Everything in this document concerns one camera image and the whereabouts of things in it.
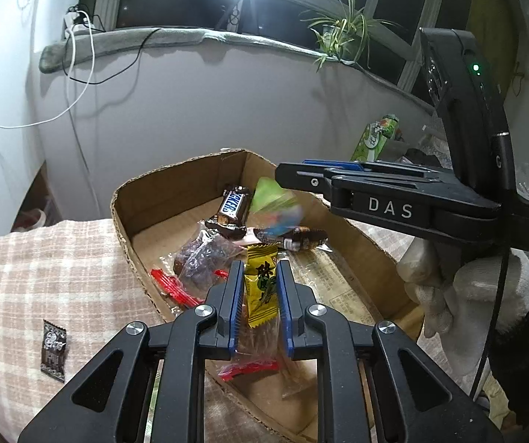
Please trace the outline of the white gloved right hand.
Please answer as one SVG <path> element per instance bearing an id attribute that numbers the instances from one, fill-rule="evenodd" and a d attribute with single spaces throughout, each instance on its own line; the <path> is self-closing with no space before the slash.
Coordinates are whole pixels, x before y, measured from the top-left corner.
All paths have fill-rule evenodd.
<path id="1" fill-rule="evenodd" d="M 416 238 L 397 264 L 409 297 L 425 312 L 425 336 L 438 334 L 444 353 L 459 376 L 473 372 L 486 343 L 497 293 L 502 258 L 474 260 L 462 266 L 448 283 L 439 274 L 434 245 Z M 529 258 L 513 249 L 510 254 L 496 330 L 505 333 L 529 311 Z"/>

